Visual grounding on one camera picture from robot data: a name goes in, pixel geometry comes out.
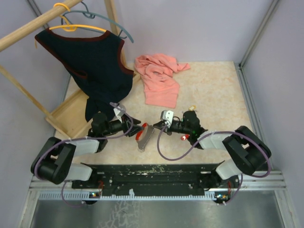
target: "clothes hanger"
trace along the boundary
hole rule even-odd
[[[70,29],[65,29],[65,31],[67,31],[67,32],[74,32],[74,31],[76,31],[76,28],[90,28],[90,29],[96,29],[96,30],[99,30],[102,32],[106,32],[105,29],[100,28],[100,27],[91,26],[91,25],[78,25],[78,24],[57,25],[57,26],[50,27],[49,30],[59,29],[59,28],[62,28],[62,29],[70,28]]]
[[[95,16],[96,17],[100,17],[102,19],[105,19],[107,21],[109,21],[110,23],[113,23],[115,24],[117,27],[119,27],[121,30],[118,34],[118,36],[122,39],[126,39],[126,38],[129,38],[130,41],[132,43],[134,43],[134,40],[132,38],[132,36],[130,35],[130,33],[124,28],[122,27],[120,24],[116,23],[115,21],[103,16],[103,15],[100,15],[100,14],[97,14],[97,13],[93,13],[93,12],[90,12],[89,9],[88,9],[88,6],[84,3],[84,2],[81,2],[84,6],[85,6],[85,9],[86,11],[83,11],[83,10],[68,10],[68,12],[65,12],[64,14],[62,14],[62,17],[61,17],[61,25],[64,24],[64,21],[66,22],[66,24],[70,24],[72,25],[73,23],[66,17],[66,14],[69,14],[69,13],[82,13],[85,17],[89,18],[89,19],[94,19]],[[94,29],[91,29],[91,28],[86,28],[86,27],[80,27],[81,29],[85,29],[85,30],[90,30],[90,31],[96,31]],[[127,36],[126,37],[121,37],[121,33],[124,32]]]
[[[66,6],[64,3],[56,3],[54,5],[55,6],[63,6],[64,8],[67,9],[67,11],[71,11],[70,8],[68,6]],[[100,28],[100,27],[96,27],[96,26],[91,26],[91,25],[79,25],[79,24],[76,24],[76,25],[72,25],[69,23],[69,21],[66,19],[66,17],[64,17],[63,15],[60,15],[60,18],[61,19],[64,19],[65,22],[66,22],[66,25],[58,25],[58,26],[53,26],[53,27],[50,27],[49,30],[52,30],[52,29],[58,29],[58,28],[62,28],[64,31],[67,31],[67,32],[74,32],[76,31],[77,28],[89,28],[89,29],[95,29],[95,30],[99,30],[99,31],[102,31],[102,32],[106,32],[105,29],[103,28]]]

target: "wooden rod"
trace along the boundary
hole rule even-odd
[[[66,129],[52,116],[52,114],[29,93],[3,66],[0,65],[0,73],[3,74],[21,93],[23,93],[38,109],[40,109],[51,121],[58,124],[63,131]]]
[[[63,3],[72,8],[76,4],[80,3],[82,0],[66,0]],[[41,16],[33,19],[29,23],[25,24],[24,26],[20,27],[19,29],[13,31],[12,33],[6,35],[5,37],[0,39],[0,52],[7,49],[17,41],[21,40],[22,38],[26,37],[28,34],[32,33],[36,29],[42,27],[52,19],[58,17],[60,14],[64,13],[66,8],[63,6],[56,6],[49,11],[45,12]]]
[[[116,23],[118,23],[118,17],[117,17],[114,0],[104,0],[104,3],[105,3],[106,12],[108,14],[108,18],[115,21]],[[111,26],[112,33],[118,36],[118,34],[120,32],[120,28],[113,23],[110,23],[110,26]],[[122,50],[122,52],[121,52],[120,59],[122,61],[122,64],[125,67],[127,67],[127,64],[125,61],[124,50]]]

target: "orange hanger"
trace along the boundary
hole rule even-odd
[[[66,8],[67,11],[71,11],[70,8],[65,5],[64,3],[56,3],[54,5],[55,6],[62,6],[64,8]],[[89,28],[89,29],[96,29],[96,30],[99,30],[99,31],[102,31],[102,32],[106,32],[106,29],[103,29],[103,28],[100,28],[100,27],[96,27],[96,26],[91,26],[91,25],[79,25],[79,24],[73,24],[71,25],[68,20],[66,19],[66,17],[60,15],[60,18],[62,18],[63,20],[65,20],[66,22],[66,25],[58,25],[58,26],[53,26],[53,27],[50,27],[49,30],[52,30],[52,29],[59,29],[59,28],[62,28],[64,31],[66,32],[74,32],[77,30],[77,27],[81,27],[81,28]]]

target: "black metal base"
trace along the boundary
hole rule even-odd
[[[204,189],[218,188],[213,171],[218,164],[184,165],[88,165],[93,169],[88,181],[73,181],[73,189],[103,188],[103,196],[203,196]],[[232,188],[237,187],[231,181]]]

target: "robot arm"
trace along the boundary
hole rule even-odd
[[[220,177],[221,181],[227,180],[234,175],[244,173],[252,175],[265,162],[265,157],[259,149],[252,143],[239,135],[243,135],[262,148],[268,158],[271,156],[269,148],[247,127],[241,126],[235,130],[236,134],[231,132],[212,133],[200,125],[200,120],[194,111],[186,111],[182,120],[174,120],[172,111],[163,111],[161,121],[153,125],[155,128],[162,129],[171,135],[172,132],[187,135],[191,145],[197,140],[199,143],[195,146],[198,149],[222,149],[227,150],[231,159],[219,164],[215,169],[215,175]]]
[[[122,105],[119,106],[119,109],[125,110]],[[92,137],[92,139],[62,143],[45,156],[47,150],[61,142],[58,138],[49,138],[32,163],[31,172],[34,174],[35,167],[38,166],[37,174],[39,177],[54,184],[60,184],[67,180],[87,181],[91,176],[92,168],[85,164],[72,164],[73,157],[102,151],[108,140],[101,138],[120,131],[126,133],[128,137],[132,137],[143,129],[137,125],[141,121],[134,118],[133,127],[130,129],[131,123],[129,118],[117,108],[114,109],[114,112],[118,120],[107,121],[104,113],[94,115],[91,124],[92,128],[88,132],[88,136]]]

